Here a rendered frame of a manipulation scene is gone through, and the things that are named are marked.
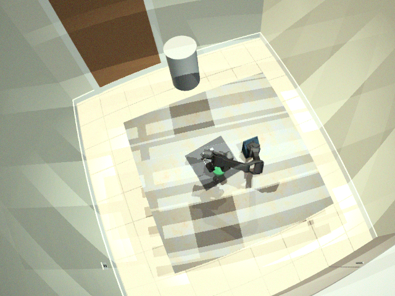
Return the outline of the grey flat mat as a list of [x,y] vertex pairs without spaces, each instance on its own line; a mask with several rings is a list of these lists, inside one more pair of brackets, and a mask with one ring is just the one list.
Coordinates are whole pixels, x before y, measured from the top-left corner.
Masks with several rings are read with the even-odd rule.
[[[198,179],[200,180],[206,191],[240,171],[230,168],[225,173],[225,175],[221,178],[214,176],[213,172],[210,173],[206,167],[206,164],[211,162],[211,159],[203,158],[202,153],[204,152],[204,149],[210,150],[210,148],[212,147],[214,149],[214,152],[222,151],[224,153],[227,153],[228,151],[230,151],[232,153],[231,149],[226,144],[222,136],[219,136],[214,140],[212,140],[211,142],[208,142],[207,144],[201,146],[200,148],[185,155],[187,161],[191,165],[191,168],[195,172],[196,176],[198,177]],[[233,160],[237,161],[234,155],[233,155]]]

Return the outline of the green glass bottle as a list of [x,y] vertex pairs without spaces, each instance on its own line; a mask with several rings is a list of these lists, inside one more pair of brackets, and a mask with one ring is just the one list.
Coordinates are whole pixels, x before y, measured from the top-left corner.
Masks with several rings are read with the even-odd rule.
[[[226,173],[226,172],[225,172]],[[225,175],[224,172],[222,172],[220,167],[215,167],[215,171],[213,171],[214,176],[221,178]]]

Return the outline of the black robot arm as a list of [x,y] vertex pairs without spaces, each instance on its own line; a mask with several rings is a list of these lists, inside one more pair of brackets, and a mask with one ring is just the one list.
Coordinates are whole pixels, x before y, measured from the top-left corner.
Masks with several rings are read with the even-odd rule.
[[[236,170],[242,170],[245,173],[252,173],[253,175],[260,175],[263,171],[264,161],[259,157],[260,144],[256,144],[251,141],[247,144],[249,151],[249,157],[253,158],[253,161],[249,163],[242,163],[227,158],[227,153],[222,151],[214,152],[213,150],[205,150],[203,158],[211,159],[211,163],[216,167],[220,167],[222,172],[227,172],[230,168]],[[250,171],[250,166],[254,164],[254,171]]]

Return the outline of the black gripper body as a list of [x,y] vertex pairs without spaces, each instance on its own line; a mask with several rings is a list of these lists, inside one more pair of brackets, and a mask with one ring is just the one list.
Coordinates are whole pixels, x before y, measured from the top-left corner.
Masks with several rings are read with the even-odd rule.
[[[231,153],[230,151],[228,151],[227,154],[228,154],[228,155],[227,155],[227,158],[233,160],[233,155],[232,155],[232,153]],[[209,163],[206,164],[206,167],[207,167],[208,171],[211,173],[211,172],[213,172],[213,171],[215,170],[215,167],[216,167],[216,166],[213,165],[211,162],[209,162]]]

